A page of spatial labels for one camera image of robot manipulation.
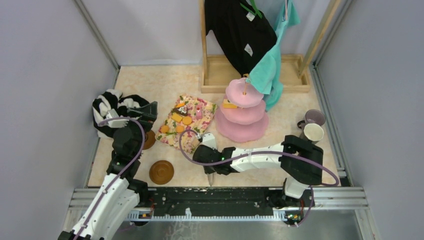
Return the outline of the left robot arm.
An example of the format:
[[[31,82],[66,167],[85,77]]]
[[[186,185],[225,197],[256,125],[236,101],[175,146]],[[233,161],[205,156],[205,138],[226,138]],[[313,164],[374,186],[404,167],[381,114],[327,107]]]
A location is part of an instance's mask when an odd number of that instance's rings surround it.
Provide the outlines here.
[[[62,231],[60,240],[110,240],[136,206],[150,203],[148,184],[135,179],[147,133],[157,119],[157,102],[129,108],[137,118],[118,116],[112,109],[100,127],[115,128],[111,162],[101,187],[88,209],[71,231]]]

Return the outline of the yellow cake slice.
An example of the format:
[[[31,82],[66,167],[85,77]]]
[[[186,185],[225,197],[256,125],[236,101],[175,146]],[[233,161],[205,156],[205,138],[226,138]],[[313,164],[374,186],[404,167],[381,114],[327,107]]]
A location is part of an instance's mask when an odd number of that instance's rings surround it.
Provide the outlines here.
[[[222,101],[222,107],[225,109],[237,109],[238,106],[231,103],[227,98],[224,98]]]

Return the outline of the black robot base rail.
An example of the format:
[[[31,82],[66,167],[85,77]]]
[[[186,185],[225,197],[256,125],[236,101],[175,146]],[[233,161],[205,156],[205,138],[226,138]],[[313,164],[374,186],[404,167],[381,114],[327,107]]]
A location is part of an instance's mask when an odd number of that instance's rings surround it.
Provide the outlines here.
[[[148,222],[282,222],[299,225],[315,206],[307,188],[297,199],[281,187],[156,187],[126,220]]]

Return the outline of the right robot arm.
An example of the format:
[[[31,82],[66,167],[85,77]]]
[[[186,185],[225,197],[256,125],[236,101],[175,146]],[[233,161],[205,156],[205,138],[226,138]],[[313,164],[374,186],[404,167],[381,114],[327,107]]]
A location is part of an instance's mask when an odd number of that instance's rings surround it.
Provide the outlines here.
[[[282,169],[289,174],[281,199],[295,206],[308,186],[322,184],[324,151],[308,140],[287,135],[284,141],[259,148],[226,147],[217,150],[213,134],[204,135],[192,155],[192,161],[204,167],[206,174],[229,175],[256,169]]]

